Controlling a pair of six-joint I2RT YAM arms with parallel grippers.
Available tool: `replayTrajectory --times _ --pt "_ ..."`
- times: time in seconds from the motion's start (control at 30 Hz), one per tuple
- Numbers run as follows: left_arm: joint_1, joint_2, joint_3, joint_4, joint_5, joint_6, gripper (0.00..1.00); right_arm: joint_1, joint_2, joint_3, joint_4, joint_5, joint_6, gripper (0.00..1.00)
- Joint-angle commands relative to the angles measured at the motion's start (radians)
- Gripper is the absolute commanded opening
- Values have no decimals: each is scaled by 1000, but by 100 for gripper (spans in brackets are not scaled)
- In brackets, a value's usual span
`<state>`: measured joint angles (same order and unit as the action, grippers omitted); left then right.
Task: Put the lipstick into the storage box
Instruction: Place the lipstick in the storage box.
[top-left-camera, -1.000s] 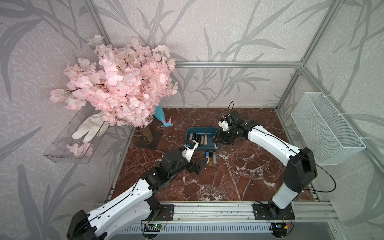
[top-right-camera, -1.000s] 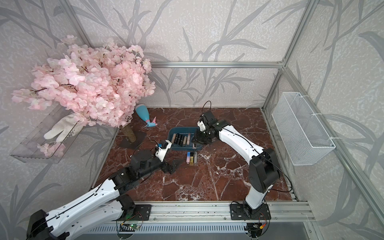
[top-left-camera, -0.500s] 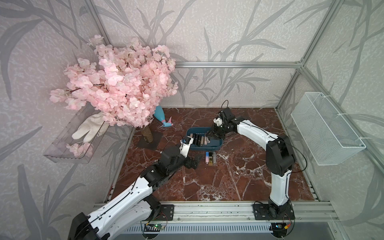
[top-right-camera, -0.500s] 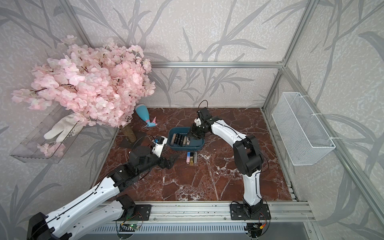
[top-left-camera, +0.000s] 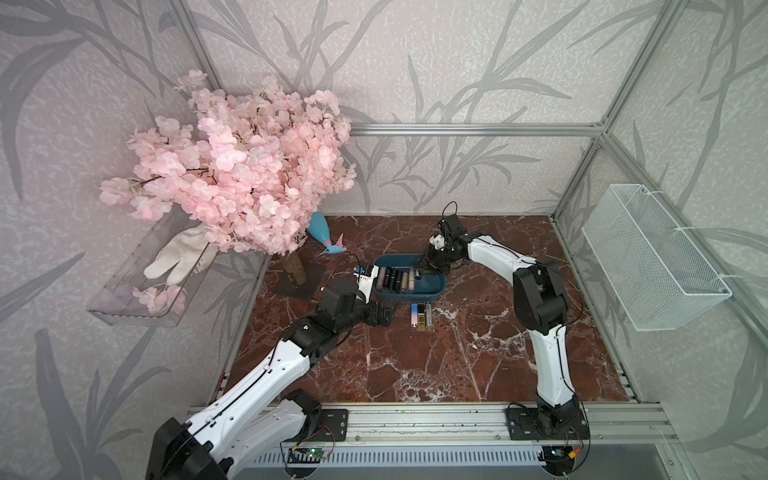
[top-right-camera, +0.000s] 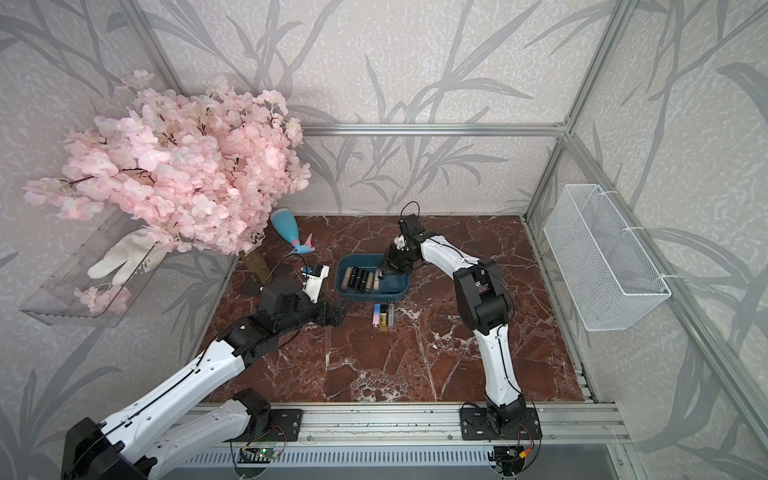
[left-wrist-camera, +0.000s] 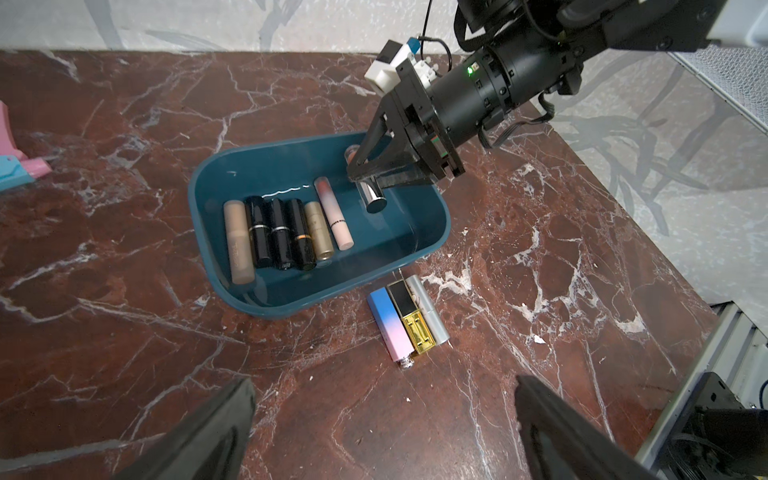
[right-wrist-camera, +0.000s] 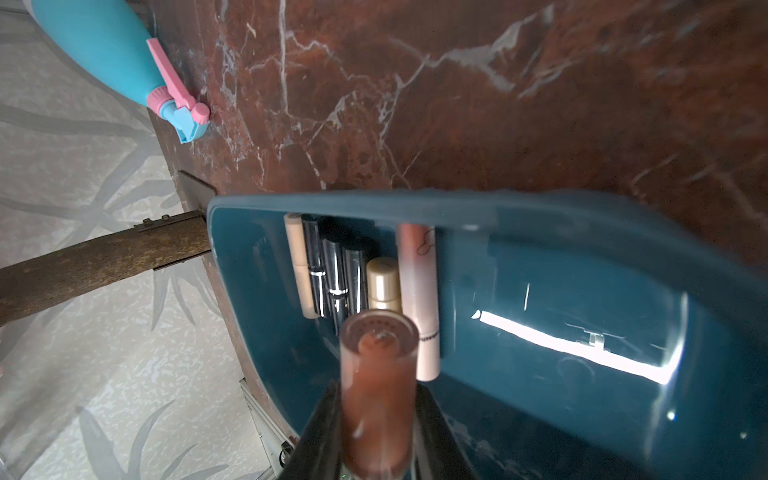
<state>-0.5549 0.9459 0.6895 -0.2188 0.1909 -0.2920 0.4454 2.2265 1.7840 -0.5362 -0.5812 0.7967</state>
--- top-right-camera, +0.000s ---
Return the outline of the teal plastic storage box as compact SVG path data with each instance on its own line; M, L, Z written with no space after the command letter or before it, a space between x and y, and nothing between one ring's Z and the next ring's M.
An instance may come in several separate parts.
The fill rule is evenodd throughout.
M409 275L393 275L386 273L387 279L385 286L379 291L371 293L359 293L355 290L341 291L340 285L348 267L357 267L363 270L370 270L376 273L376 269L383 265L384 254L350 254L342 257L336 264L334 274L334 288L342 298L354 302L397 302L402 300L410 285Z

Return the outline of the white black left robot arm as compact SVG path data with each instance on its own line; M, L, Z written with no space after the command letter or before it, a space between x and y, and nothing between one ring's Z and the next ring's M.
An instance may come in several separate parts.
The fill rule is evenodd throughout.
M320 301L294 279L266 286L258 308L227 328L158 387L100 422L85 418L65 436L64 479L159 479L209 447L269 431L270 404L251 389L211 412L182 417L221 385L313 323L340 325L340 302Z

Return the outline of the beige nude lipstick tube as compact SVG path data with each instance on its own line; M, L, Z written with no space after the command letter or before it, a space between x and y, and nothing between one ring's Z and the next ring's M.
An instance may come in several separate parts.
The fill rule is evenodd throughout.
M347 291L348 290L350 281L353 278L353 270L354 270L353 267L348 267L345 270L345 274L343 276L343 279L342 279L342 282L341 282L341 285L340 285L340 290L341 291Z

